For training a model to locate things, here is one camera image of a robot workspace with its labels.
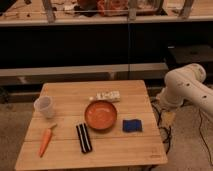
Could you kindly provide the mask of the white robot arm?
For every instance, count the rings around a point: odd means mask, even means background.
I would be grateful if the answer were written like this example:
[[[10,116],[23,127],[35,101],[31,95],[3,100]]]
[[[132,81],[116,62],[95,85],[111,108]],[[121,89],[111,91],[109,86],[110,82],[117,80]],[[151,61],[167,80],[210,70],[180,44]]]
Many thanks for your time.
[[[203,84],[205,79],[206,71],[197,63],[169,71],[164,77],[165,87],[157,95],[159,105],[165,110],[172,110],[188,100],[213,123],[213,89]]]

